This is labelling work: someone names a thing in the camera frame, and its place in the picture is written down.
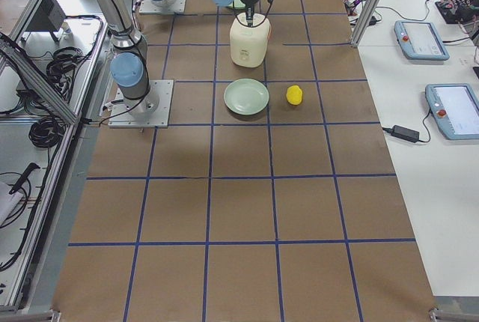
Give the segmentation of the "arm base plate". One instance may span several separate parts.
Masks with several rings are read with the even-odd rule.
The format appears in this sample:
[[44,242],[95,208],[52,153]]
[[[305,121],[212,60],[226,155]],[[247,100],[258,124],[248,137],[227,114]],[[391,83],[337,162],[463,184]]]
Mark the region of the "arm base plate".
[[141,15],[174,15],[184,13],[186,0],[142,0]]
[[150,80],[149,94],[138,104],[124,99],[117,88],[115,98],[122,100],[112,107],[113,117],[107,120],[111,128],[166,128],[171,111],[173,80]]

